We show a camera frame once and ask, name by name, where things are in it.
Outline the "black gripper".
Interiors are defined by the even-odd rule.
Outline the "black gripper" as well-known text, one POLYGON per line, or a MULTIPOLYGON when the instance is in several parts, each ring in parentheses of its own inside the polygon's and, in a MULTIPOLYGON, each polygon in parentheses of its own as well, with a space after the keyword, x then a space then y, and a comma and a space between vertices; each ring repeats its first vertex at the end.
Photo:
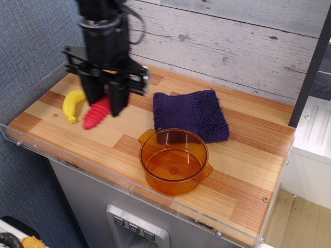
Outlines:
MULTIPOLYGON (((67 70, 79 75, 89 105, 105 96, 106 81, 89 76, 98 71, 137 75, 143 67, 129 56, 130 40, 128 22, 79 22, 84 46, 65 46, 67 70)), ((112 116, 116 117, 127 106, 127 85, 110 82, 108 96, 112 116)))

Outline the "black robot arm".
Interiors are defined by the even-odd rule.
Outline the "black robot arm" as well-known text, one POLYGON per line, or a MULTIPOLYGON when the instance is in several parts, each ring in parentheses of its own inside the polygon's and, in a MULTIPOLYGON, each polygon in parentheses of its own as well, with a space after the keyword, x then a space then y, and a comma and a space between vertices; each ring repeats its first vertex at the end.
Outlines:
POLYGON ((76 74, 89 104, 108 96, 112 116, 124 109, 129 94, 144 95, 150 71, 129 56, 130 45, 146 32, 142 17, 124 1, 78 1, 77 24, 84 46, 65 46, 68 72, 76 74))

